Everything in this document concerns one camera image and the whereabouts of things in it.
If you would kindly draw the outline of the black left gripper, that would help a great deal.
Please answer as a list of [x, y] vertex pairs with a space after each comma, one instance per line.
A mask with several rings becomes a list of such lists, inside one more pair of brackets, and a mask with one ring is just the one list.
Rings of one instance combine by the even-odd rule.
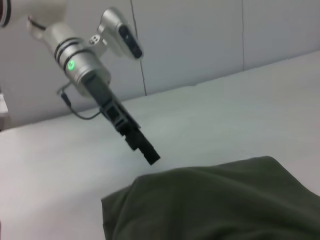
[[98, 104], [102, 115], [111, 122], [117, 132], [125, 136], [125, 141], [133, 151], [139, 149], [150, 165], [161, 158], [140, 131], [138, 123], [97, 74], [92, 74], [85, 79], [83, 85]]

